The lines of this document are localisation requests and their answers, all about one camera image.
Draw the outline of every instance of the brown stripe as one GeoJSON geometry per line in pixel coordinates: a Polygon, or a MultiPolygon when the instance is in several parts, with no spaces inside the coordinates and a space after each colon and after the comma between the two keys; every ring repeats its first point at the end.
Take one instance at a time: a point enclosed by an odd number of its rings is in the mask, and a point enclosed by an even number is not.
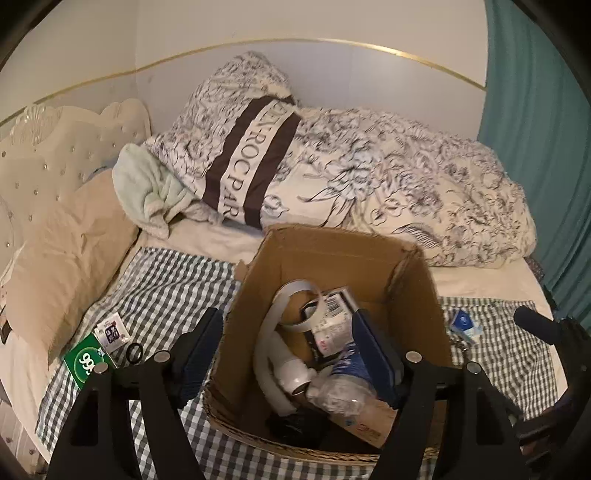
{"type": "Polygon", "coordinates": [[[220,180],[228,169],[234,150],[237,149],[251,122],[273,100],[277,100],[277,98],[272,95],[265,95],[250,101],[240,116],[236,118],[234,127],[224,140],[222,153],[213,160],[212,166],[205,172],[205,192],[203,192],[202,200],[214,210],[217,210],[219,204],[220,180]]]}
{"type": "Polygon", "coordinates": [[[261,209],[265,200],[265,193],[271,180],[275,177],[279,163],[287,153],[300,120],[299,115],[292,113],[279,127],[275,137],[271,140],[269,148],[252,178],[244,200],[244,222],[247,225],[262,229],[261,209]]]}

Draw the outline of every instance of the teal curtain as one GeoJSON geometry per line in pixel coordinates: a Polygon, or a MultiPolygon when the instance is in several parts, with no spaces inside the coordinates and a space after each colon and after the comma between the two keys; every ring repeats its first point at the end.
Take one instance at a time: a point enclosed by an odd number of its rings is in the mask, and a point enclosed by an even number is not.
{"type": "Polygon", "coordinates": [[[485,0],[486,101],[478,140],[525,189],[534,252],[559,308],[591,328],[591,109],[542,30],[511,0],[485,0]]]}

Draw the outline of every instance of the green card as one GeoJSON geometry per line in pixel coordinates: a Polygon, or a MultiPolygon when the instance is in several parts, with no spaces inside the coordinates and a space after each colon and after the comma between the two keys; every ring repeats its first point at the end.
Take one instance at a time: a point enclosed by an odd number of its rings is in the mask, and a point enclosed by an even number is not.
{"type": "Polygon", "coordinates": [[[92,333],[64,355],[64,362],[81,390],[95,365],[105,362],[111,368],[117,368],[92,333]]]}

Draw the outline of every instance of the blue packet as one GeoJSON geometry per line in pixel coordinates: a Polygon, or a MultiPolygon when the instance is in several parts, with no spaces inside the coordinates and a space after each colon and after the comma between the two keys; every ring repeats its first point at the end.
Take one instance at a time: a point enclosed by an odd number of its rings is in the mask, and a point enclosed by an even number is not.
{"type": "Polygon", "coordinates": [[[475,345],[482,335],[482,327],[475,324],[470,316],[463,310],[458,310],[449,324],[449,329],[459,335],[465,342],[475,345]]]}

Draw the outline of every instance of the gold trim line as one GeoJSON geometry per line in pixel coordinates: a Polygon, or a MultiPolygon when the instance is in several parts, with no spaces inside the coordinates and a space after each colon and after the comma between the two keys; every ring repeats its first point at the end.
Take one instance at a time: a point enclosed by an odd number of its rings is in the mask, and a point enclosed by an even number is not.
{"type": "MultiPolygon", "coordinates": [[[[472,85],[473,87],[476,87],[476,88],[486,92],[486,86],[481,85],[480,83],[466,77],[465,75],[462,75],[461,73],[458,73],[452,69],[448,69],[447,67],[444,67],[443,65],[439,65],[438,63],[435,63],[431,60],[427,60],[422,57],[419,57],[418,55],[413,55],[412,53],[408,53],[408,52],[405,52],[402,50],[397,50],[396,48],[384,47],[382,45],[374,45],[371,43],[364,43],[364,42],[359,42],[359,41],[354,41],[354,40],[341,40],[339,38],[295,38],[294,37],[294,38],[257,38],[254,40],[241,40],[241,41],[235,41],[235,42],[219,43],[219,44],[210,45],[207,47],[195,48],[194,50],[185,51],[182,53],[178,53],[176,55],[172,55],[170,57],[166,57],[164,59],[154,61],[152,63],[148,63],[147,65],[144,65],[144,66],[139,67],[137,69],[126,70],[124,72],[112,73],[110,75],[105,75],[105,76],[98,77],[98,78],[95,78],[92,80],[85,80],[84,82],[76,83],[75,85],[70,85],[69,87],[58,90],[57,92],[50,93],[49,95],[46,95],[43,98],[39,98],[39,100],[35,100],[33,103],[46,102],[47,100],[55,98],[58,95],[62,95],[64,93],[67,93],[71,90],[75,90],[80,87],[84,87],[87,85],[91,85],[93,83],[101,82],[103,80],[109,80],[109,79],[113,79],[113,78],[117,78],[117,77],[124,77],[126,75],[131,75],[133,73],[143,72],[144,70],[148,70],[152,67],[160,65],[161,63],[166,63],[171,60],[180,59],[180,58],[187,57],[189,55],[193,55],[193,54],[200,53],[203,51],[213,50],[214,48],[232,47],[232,46],[236,46],[236,45],[245,45],[245,44],[251,44],[251,43],[267,43],[267,42],[280,42],[280,41],[282,41],[282,42],[283,41],[285,41],[285,42],[293,41],[293,42],[339,43],[339,44],[343,44],[343,45],[351,45],[351,46],[355,46],[355,47],[363,47],[363,48],[370,48],[372,50],[383,51],[384,53],[389,53],[392,55],[396,55],[397,57],[402,57],[405,59],[413,60],[413,61],[421,63],[427,67],[430,67],[432,69],[439,70],[440,72],[451,75],[459,80],[462,80],[463,82],[466,82],[466,83],[472,85]]],[[[23,110],[24,110],[24,108],[21,108],[20,110],[14,112],[9,117],[2,120],[0,122],[0,127],[3,126],[5,123],[9,122],[10,120],[13,120],[18,115],[20,115],[20,113],[22,113],[23,110]]]]}

